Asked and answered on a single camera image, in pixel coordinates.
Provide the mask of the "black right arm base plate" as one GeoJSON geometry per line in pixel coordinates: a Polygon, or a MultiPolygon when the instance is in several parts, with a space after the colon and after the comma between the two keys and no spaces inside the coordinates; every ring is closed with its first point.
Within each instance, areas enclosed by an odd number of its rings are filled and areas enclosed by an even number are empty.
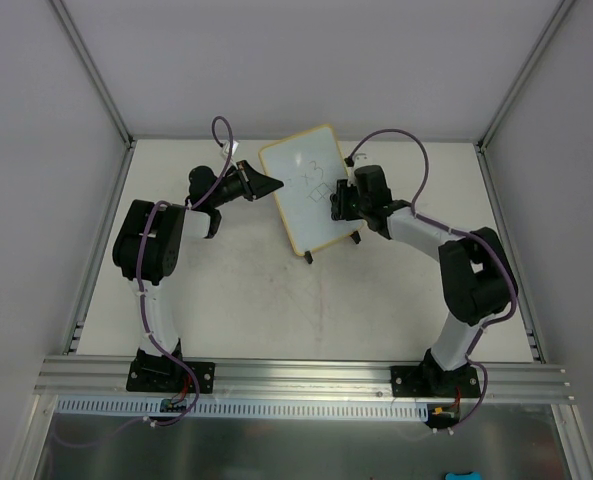
{"type": "Polygon", "coordinates": [[[416,398],[455,398],[477,399],[481,387],[476,369],[465,365],[454,371],[432,370],[429,367],[391,366],[392,395],[416,398]]]}

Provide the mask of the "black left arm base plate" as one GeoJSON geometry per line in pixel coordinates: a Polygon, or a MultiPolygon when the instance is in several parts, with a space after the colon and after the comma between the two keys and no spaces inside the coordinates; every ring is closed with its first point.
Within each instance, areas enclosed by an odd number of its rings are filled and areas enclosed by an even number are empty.
{"type": "Polygon", "coordinates": [[[180,393],[188,380],[189,393],[212,394],[216,364],[185,361],[185,365],[193,371],[198,390],[189,373],[166,357],[154,357],[152,361],[133,360],[125,389],[137,393],[180,393]]]}

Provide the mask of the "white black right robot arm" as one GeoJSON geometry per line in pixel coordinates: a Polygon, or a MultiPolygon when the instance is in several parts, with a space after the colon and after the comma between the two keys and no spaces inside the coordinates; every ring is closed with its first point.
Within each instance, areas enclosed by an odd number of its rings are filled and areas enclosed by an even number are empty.
{"type": "Polygon", "coordinates": [[[457,369],[468,355],[483,324],[496,320],[517,300],[518,286],[497,232],[489,227],[458,230],[412,211],[392,197],[384,171],[377,165],[355,170],[352,213],[382,237],[406,244],[439,265],[448,315],[428,351],[425,387],[435,395],[456,388],[457,369]]]}

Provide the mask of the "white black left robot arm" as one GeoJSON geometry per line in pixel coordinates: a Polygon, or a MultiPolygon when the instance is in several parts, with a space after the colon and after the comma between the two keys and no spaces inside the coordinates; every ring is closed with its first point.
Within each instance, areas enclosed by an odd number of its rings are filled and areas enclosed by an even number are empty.
{"type": "Polygon", "coordinates": [[[284,186],[242,160],[216,175],[198,166],[188,175],[184,206],[165,201],[132,202],[112,249],[112,260],[129,280],[138,299],[144,336],[135,360],[134,375],[146,375],[164,390],[184,381],[181,339],[171,309],[164,299],[163,281],[174,272],[182,242],[211,239],[220,227],[219,208],[239,198],[259,200],[284,186]]]}

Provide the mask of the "yellow framed small whiteboard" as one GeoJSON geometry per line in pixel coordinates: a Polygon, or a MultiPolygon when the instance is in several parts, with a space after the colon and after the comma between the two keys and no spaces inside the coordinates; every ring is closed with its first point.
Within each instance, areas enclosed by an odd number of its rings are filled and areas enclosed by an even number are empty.
{"type": "Polygon", "coordinates": [[[274,198],[296,255],[313,253],[359,231],[362,220],[334,221],[331,196],[348,169],[331,125],[317,126],[260,149],[267,176],[281,180],[274,198]]]}

